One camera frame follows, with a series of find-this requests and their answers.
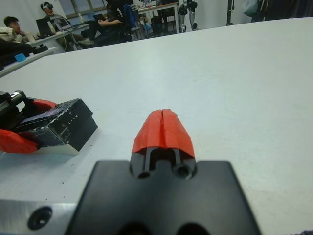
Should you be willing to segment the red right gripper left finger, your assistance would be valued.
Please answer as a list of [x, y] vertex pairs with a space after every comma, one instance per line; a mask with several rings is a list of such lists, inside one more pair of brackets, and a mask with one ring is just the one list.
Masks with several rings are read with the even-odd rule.
[[162, 146], [161, 120], [162, 110], [152, 111], [135, 137], [130, 166], [136, 178], [140, 178], [141, 174], [149, 174], [152, 170], [151, 153]]

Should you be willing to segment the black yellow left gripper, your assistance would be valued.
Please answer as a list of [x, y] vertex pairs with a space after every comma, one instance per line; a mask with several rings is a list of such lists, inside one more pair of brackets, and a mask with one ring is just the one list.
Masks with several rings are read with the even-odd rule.
[[38, 144], [11, 130], [24, 119], [37, 114], [37, 109], [52, 109], [57, 104], [42, 99], [26, 97], [21, 90], [0, 92], [0, 150], [5, 153], [30, 154], [38, 150]]

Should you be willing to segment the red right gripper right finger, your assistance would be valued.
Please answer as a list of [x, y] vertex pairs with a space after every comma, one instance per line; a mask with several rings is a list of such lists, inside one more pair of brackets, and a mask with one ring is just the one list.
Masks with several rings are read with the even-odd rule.
[[163, 140], [166, 149], [174, 153], [174, 174], [183, 180], [193, 177], [196, 169], [195, 152], [191, 137], [178, 115], [170, 109], [162, 110]]

